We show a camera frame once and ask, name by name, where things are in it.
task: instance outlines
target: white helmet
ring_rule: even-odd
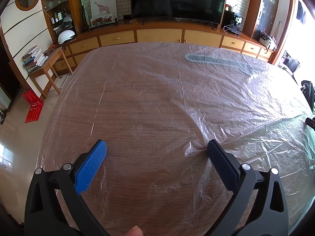
[[[58,37],[58,43],[63,44],[65,41],[72,39],[75,33],[72,30],[63,31]]]

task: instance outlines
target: small wooden table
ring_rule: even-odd
[[[54,75],[56,77],[58,77],[57,72],[54,68],[54,63],[62,56],[63,60],[66,63],[67,68],[69,69],[70,73],[73,74],[73,71],[66,59],[65,54],[63,53],[62,47],[55,49],[48,57],[48,59],[45,61],[45,63],[39,67],[38,69],[36,69],[35,71],[31,72],[28,76],[30,77],[30,79],[32,80],[32,82],[34,83],[34,85],[37,87],[37,89],[40,91],[40,93],[47,98],[47,95],[45,94],[44,90],[42,90],[42,88],[38,85],[38,83],[36,82],[35,78],[41,75],[46,75],[48,80],[51,82],[51,84],[53,85],[53,87],[55,88],[55,90],[58,92],[58,94],[60,95],[60,90],[58,89],[58,87],[56,86],[56,84],[54,83],[53,79],[50,77],[48,71],[49,69],[52,70],[52,72],[54,73]]]

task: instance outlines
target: stack of books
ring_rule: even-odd
[[[48,56],[45,56],[42,53],[42,49],[38,45],[30,48],[27,53],[22,57],[23,67],[31,73],[41,67],[44,62],[48,59]]]

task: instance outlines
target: black bag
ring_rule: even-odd
[[[312,112],[313,108],[314,108],[314,101],[315,101],[315,91],[313,88],[313,84],[310,81],[302,81],[302,88],[301,91],[304,95],[304,97],[306,98],[306,100],[308,101],[308,105],[310,106]]]

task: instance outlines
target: plastic sheet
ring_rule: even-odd
[[[111,235],[138,225],[145,235],[203,236],[232,195],[206,157],[216,139],[256,170],[278,168],[292,229],[315,195],[306,117],[290,75],[252,57],[188,44],[108,46],[65,83],[37,165],[59,169],[103,139],[107,157],[82,196]]]

